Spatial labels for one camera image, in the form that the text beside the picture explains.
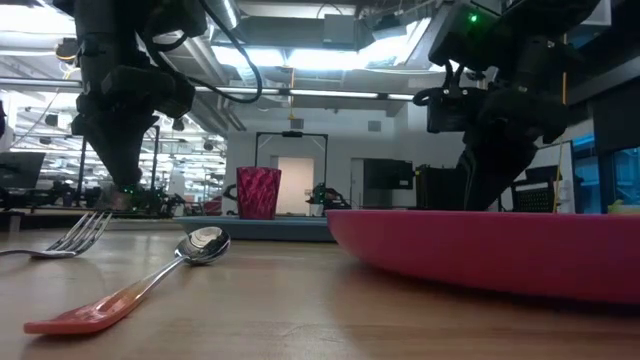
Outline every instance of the spoon handle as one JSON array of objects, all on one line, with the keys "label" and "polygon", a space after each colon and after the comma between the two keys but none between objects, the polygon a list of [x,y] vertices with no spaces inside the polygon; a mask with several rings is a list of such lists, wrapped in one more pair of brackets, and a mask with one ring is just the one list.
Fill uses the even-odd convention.
[{"label": "spoon handle", "polygon": [[24,324],[24,332],[70,335],[104,330],[133,311],[162,279],[186,259],[186,256],[177,257],[146,278],[94,303],[67,311],[51,320],[28,322]]}]

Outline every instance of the silver spoon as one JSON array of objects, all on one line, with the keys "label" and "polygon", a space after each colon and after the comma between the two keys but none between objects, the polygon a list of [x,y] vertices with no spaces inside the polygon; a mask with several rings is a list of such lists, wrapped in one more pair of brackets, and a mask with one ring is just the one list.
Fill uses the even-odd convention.
[{"label": "silver spoon", "polygon": [[95,303],[68,311],[58,317],[24,324],[27,334],[89,334],[117,323],[146,298],[162,279],[178,265],[210,264],[222,257],[231,245],[229,234],[217,227],[198,229],[176,247],[175,259],[157,272]]}]

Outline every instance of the fork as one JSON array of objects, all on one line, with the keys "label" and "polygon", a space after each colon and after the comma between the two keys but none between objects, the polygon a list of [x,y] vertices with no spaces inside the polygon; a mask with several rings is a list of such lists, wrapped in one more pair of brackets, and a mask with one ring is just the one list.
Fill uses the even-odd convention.
[{"label": "fork", "polygon": [[68,259],[83,254],[98,241],[113,214],[106,212],[85,214],[63,237],[44,251],[8,250],[0,251],[0,256],[25,254],[34,259]]}]

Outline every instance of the pink plate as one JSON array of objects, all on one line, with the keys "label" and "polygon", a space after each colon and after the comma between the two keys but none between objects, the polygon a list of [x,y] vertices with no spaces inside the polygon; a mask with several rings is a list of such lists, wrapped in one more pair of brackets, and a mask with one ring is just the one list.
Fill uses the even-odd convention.
[{"label": "pink plate", "polygon": [[517,294],[640,304],[640,217],[327,213],[344,249],[386,270]]}]

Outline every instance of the table surface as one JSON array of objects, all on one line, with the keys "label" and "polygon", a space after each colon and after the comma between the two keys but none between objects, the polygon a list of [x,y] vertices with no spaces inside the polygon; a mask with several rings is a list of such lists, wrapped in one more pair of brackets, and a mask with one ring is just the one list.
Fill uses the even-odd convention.
[{"label": "table surface", "polygon": [[[55,232],[0,235],[44,248]],[[180,232],[112,231],[80,258],[0,259],[0,359],[634,359],[640,316],[390,275],[337,245],[242,242],[183,266],[98,335],[36,337],[30,320],[93,302],[154,272]]]}]

